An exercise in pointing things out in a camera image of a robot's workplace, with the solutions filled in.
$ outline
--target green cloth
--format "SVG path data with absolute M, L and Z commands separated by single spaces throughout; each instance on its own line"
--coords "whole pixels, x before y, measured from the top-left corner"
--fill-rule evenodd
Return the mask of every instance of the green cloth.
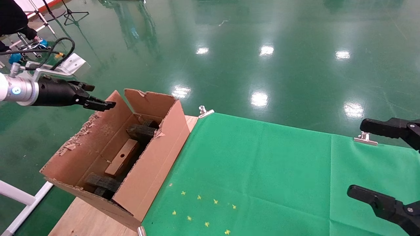
M 215 113 L 197 122 L 143 226 L 148 236 L 406 236 L 347 188 L 408 204 L 419 180 L 412 149 Z

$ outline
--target cardboard box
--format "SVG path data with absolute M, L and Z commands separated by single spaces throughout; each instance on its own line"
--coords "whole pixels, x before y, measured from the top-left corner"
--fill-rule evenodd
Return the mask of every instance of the cardboard box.
M 88 202 L 121 224 L 136 230 L 141 225 L 190 131 L 181 102 L 173 96 L 125 89 L 130 110 L 114 91 L 108 101 L 116 106 L 95 112 L 41 169 L 46 180 Z M 129 139 L 131 124 L 143 119 L 158 122 L 159 129 L 134 164 L 118 191 L 108 201 L 85 183 L 90 173 L 109 176 L 105 170 Z

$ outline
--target glossy epoxy floor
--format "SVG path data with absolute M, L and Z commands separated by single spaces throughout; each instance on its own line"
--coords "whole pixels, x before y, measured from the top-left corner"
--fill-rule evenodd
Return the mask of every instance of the glossy epoxy floor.
M 90 12 L 79 27 L 51 25 L 92 66 L 81 80 L 96 97 L 162 92 L 187 115 L 205 105 L 345 136 L 363 118 L 420 116 L 417 0 L 86 1 L 68 4 Z M 0 179 L 31 194 L 44 183 L 39 169 L 92 113 L 9 103 L 0 111 Z M 17 235 L 47 235 L 72 199 L 53 189 Z M 1 232 L 22 208 L 0 196 Z

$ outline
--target cable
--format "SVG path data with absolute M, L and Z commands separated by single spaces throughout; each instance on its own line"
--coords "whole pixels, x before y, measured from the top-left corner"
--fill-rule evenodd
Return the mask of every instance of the cable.
M 70 42 L 71 42 L 71 49 L 70 49 L 70 51 L 65 55 L 65 56 L 63 56 L 63 58 L 61 59 L 61 60 L 59 60 L 52 68 L 51 68 L 51 70 L 53 71 L 53 70 L 55 70 L 56 68 L 57 68 L 57 66 L 59 66 L 64 60 L 66 60 L 72 53 L 73 53 L 73 51 L 74 51 L 74 47 L 76 46 L 76 44 L 74 43 L 74 41 L 71 39 L 71 38 L 67 38 L 67 37 L 64 37 L 64 38 L 59 38 L 56 42 L 55 42 L 55 45 L 57 45 L 57 43 L 59 42 L 59 41 L 61 41 L 61 40 L 64 40 L 64 39 L 67 39 L 67 40 L 69 40 Z
M 51 53 L 53 52 L 53 50 L 54 50 L 54 48 L 57 46 L 57 44 L 60 42 L 60 41 L 63 41 L 63 40 L 69 40 L 70 42 L 71 42 L 71 49 L 70 49 L 70 51 L 68 52 L 68 54 L 66 54 L 61 60 L 59 60 L 59 62 L 57 62 L 50 70 L 55 70 L 56 68 L 57 68 L 57 66 L 59 66 L 65 59 L 67 59 L 68 58 L 68 56 L 74 51 L 74 46 L 75 46 L 75 43 L 74 43 L 74 41 L 71 39 L 71 38 L 67 38 L 67 37 L 63 37 L 63 38 L 59 38 L 58 40 L 56 40 L 55 42 L 54 42 L 54 45 L 51 47 L 51 49 L 49 49 L 48 50 L 48 55 L 46 56 L 46 58 L 43 60 L 43 62 L 41 62 L 41 64 L 39 64 L 37 67 L 35 67 L 35 68 L 26 68 L 26 70 L 27 71 L 34 71 L 34 70 L 36 70 L 36 69 L 38 69 L 38 68 L 40 68 L 41 66 L 43 66 L 46 62 L 47 62 L 47 60 L 50 58 L 50 56 L 51 56 Z
M 55 46 L 63 40 L 69 40 L 71 42 L 71 49 L 67 54 L 63 54 L 61 52 L 57 52 L 54 51 Z M 27 52 L 47 52 L 48 55 L 45 57 L 45 59 L 43 60 L 43 62 L 41 62 L 37 67 L 34 68 L 28 68 L 26 67 L 27 71 L 34 71 L 37 68 L 40 68 L 41 66 L 43 66 L 47 60 L 50 58 L 51 53 L 55 53 L 58 55 L 62 55 L 63 58 L 61 60 L 59 60 L 50 70 L 55 70 L 64 60 L 66 60 L 74 51 L 74 47 L 76 46 L 76 44 L 74 43 L 74 41 L 71 38 L 67 38 L 67 37 L 63 37 L 63 38 L 59 38 L 54 42 L 54 45 L 51 47 L 51 49 L 30 49 L 30 50 L 19 50 L 19 51 L 9 51 L 9 52 L 0 52 L 0 55 L 10 55 L 10 54 L 14 54 L 14 53 L 27 53 Z
M 50 52 L 50 50 L 48 50 L 48 49 L 30 49 L 30 50 L 19 50 L 19 51 L 0 52 L 0 56 L 2 56 L 2 55 L 10 55 L 10 54 L 14 54 L 14 53 L 27 53 L 27 52 Z M 57 52 L 57 51 L 52 51 L 52 53 L 61 54 L 60 52 Z

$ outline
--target white frame bar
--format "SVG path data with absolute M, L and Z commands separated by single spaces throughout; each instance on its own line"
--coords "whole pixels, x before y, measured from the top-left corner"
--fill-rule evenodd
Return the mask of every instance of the white frame bar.
M 18 202 L 26 204 L 26 207 L 16 217 L 16 219 L 10 224 L 10 226 L 2 233 L 1 236 L 12 236 L 26 220 L 26 218 L 32 213 L 35 207 L 48 193 L 53 186 L 50 182 L 45 182 L 44 186 L 38 191 L 35 196 L 32 196 L 10 184 L 0 181 L 0 194 L 12 198 Z

